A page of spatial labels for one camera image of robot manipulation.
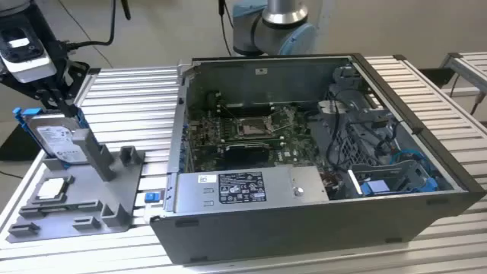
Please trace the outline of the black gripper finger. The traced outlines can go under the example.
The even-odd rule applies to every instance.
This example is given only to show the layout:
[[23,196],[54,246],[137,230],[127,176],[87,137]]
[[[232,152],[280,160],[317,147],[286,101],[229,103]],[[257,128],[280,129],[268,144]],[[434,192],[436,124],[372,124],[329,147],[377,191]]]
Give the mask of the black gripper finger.
[[55,74],[53,76],[53,95],[58,110],[66,117],[77,114],[73,99],[77,96],[89,65],[79,61],[55,61]]
[[42,81],[34,80],[27,83],[19,83],[13,76],[1,76],[1,84],[23,94],[29,98],[38,100],[43,107],[50,107],[50,93],[46,91]]

